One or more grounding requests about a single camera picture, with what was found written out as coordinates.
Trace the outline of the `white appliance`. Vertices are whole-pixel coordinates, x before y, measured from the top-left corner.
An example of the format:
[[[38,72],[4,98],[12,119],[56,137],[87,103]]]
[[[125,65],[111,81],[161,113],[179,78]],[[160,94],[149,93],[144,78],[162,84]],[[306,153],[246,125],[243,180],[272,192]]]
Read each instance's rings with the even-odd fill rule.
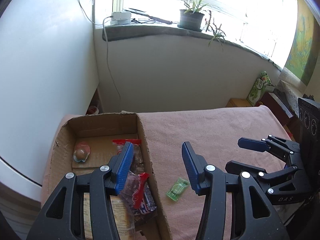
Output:
[[[35,201],[61,120],[99,83],[91,14],[92,0],[12,0],[1,16],[1,182]]]

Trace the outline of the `white power adapter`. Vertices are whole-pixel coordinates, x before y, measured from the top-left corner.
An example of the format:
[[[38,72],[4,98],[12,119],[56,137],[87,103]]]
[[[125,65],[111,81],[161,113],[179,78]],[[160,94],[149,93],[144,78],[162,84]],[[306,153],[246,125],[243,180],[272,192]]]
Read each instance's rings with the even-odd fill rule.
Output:
[[[131,23],[131,12],[129,11],[116,11],[112,12],[111,25],[126,25]]]

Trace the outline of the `dark potted plant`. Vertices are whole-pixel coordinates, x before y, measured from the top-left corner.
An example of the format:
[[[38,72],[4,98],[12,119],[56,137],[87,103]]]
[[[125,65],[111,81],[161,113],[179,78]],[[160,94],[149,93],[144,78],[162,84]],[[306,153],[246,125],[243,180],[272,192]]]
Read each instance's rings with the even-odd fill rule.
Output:
[[[178,28],[201,32],[201,24],[204,18],[202,12],[209,4],[205,0],[179,0],[183,2],[185,9],[180,9],[180,20],[177,24]],[[222,25],[216,25],[212,16],[212,11],[208,10],[209,19],[205,20],[205,32],[211,31],[212,37],[208,43],[211,45],[213,41],[219,42],[223,49],[226,33],[221,29]]]

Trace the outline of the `green tissue box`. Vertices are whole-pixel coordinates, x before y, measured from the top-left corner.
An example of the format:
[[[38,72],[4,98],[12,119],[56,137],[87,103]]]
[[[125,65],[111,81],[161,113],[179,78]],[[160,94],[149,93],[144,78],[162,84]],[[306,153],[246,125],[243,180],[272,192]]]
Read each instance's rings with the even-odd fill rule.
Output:
[[[255,106],[263,96],[266,88],[270,86],[272,86],[272,81],[269,78],[269,75],[265,71],[261,72],[247,96],[247,101],[250,105]]]

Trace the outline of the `small green candy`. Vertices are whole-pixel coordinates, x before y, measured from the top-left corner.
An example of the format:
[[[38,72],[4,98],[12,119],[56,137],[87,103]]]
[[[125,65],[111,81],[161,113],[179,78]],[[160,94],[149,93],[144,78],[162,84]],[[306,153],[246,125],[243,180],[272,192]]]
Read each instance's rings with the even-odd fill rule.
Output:
[[[177,202],[182,195],[182,193],[186,190],[186,188],[190,185],[189,181],[179,177],[176,182],[172,185],[169,191],[166,192],[166,196],[171,200]]]

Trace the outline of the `wooden cabinet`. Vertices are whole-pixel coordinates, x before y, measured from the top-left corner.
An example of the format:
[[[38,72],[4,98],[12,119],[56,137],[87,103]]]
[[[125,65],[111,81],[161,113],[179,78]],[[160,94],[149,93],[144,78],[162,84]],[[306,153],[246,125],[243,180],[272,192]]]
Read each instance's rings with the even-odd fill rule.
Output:
[[[246,99],[230,98],[226,107],[251,107],[252,105]]]

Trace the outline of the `stone window sill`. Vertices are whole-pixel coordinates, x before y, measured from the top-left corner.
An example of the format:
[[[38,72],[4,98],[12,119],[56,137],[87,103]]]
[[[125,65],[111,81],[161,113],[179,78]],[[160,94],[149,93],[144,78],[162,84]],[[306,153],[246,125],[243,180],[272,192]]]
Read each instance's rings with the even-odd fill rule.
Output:
[[[199,38],[207,41],[210,41],[213,38],[212,35],[208,35],[202,32],[196,32],[188,29],[167,27],[164,25],[154,25],[154,24],[108,25],[103,27],[101,37],[103,41],[112,42],[112,41],[127,40],[131,38],[141,38],[141,37],[157,36],[157,35],[192,37],[192,38]],[[249,48],[248,46],[238,44],[229,40],[224,40],[223,38],[218,38],[218,39],[215,39],[214,41],[219,42],[222,47],[225,44],[227,44],[229,46],[233,46],[233,47],[242,49],[246,52],[249,52],[251,54],[254,54],[262,58],[263,60],[269,62],[270,64],[272,64],[280,72],[282,71],[282,68],[280,68],[277,64],[275,64],[267,56],[261,53],[258,53],[252,48]]]

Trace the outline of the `dark red box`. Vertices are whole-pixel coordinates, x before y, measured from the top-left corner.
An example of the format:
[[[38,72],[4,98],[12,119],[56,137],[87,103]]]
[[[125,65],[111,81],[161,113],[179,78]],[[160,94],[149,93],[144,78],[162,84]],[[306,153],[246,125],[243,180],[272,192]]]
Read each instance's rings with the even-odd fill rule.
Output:
[[[291,111],[274,93],[266,92],[260,102],[270,109],[282,126],[293,118]]]

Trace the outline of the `white lace cloth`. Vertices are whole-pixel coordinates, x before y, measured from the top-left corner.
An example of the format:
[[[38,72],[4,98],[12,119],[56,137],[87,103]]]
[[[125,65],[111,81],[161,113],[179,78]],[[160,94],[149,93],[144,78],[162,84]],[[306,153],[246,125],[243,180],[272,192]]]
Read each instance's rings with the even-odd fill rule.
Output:
[[[306,85],[293,72],[284,67],[276,88],[285,93],[289,106],[298,115],[298,98],[303,96]]]

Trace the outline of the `red-sealed dried fruit bag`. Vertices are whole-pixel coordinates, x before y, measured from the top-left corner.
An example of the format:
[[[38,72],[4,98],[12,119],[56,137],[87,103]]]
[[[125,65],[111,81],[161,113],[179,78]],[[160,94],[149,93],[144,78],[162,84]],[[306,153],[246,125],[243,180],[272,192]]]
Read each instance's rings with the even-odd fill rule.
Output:
[[[129,171],[127,174],[125,186],[120,192],[120,197],[134,209],[140,208],[144,198],[144,187],[149,176],[146,172],[135,174]]]

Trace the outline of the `Chinese Snickers bar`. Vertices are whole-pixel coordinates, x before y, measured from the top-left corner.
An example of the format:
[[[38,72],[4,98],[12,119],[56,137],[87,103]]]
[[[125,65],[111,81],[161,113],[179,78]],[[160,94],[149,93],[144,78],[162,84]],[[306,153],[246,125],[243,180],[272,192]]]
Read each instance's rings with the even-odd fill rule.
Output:
[[[138,209],[133,210],[134,216],[146,216],[157,210],[156,203],[153,199],[148,183],[144,186],[143,198]]]

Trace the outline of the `cardboard box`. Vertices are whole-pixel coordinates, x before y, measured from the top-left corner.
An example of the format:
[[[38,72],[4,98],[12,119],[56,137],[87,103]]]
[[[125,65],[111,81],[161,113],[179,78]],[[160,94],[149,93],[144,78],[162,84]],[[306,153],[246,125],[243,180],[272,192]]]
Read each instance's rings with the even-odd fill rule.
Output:
[[[43,176],[40,202],[44,204],[54,188],[67,173],[86,174],[108,163],[116,154],[114,139],[140,139],[144,171],[150,175],[149,188],[157,205],[157,216],[140,228],[147,239],[171,239],[167,218],[157,187],[148,142],[140,117],[136,113],[105,113],[98,115],[65,116],[57,129]],[[91,153],[84,164],[76,164],[73,152],[85,142]]]

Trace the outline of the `packed egg in box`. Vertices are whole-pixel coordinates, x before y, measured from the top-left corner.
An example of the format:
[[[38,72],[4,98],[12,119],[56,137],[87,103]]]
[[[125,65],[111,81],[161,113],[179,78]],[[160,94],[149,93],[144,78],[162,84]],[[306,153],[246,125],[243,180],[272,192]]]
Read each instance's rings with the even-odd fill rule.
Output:
[[[73,152],[73,159],[77,163],[85,162],[91,153],[89,144],[85,141],[79,142],[75,145]]]

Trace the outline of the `clear bread bag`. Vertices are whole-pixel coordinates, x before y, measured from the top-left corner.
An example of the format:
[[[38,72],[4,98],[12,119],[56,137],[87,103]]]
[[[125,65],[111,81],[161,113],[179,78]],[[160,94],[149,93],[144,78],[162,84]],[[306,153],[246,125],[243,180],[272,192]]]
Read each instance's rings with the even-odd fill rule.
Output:
[[[125,203],[120,197],[111,196],[111,204],[120,239],[135,239],[135,224]],[[89,193],[84,193],[84,229],[85,239],[93,239]]]

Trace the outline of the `yellow green wall map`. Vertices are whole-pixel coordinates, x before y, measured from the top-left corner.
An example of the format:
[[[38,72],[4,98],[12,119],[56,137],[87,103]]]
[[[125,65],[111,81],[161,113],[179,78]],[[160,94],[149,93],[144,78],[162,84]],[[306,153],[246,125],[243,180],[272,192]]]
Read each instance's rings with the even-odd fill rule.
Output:
[[[285,70],[308,85],[317,61],[317,21],[306,1],[297,0],[297,24]]]

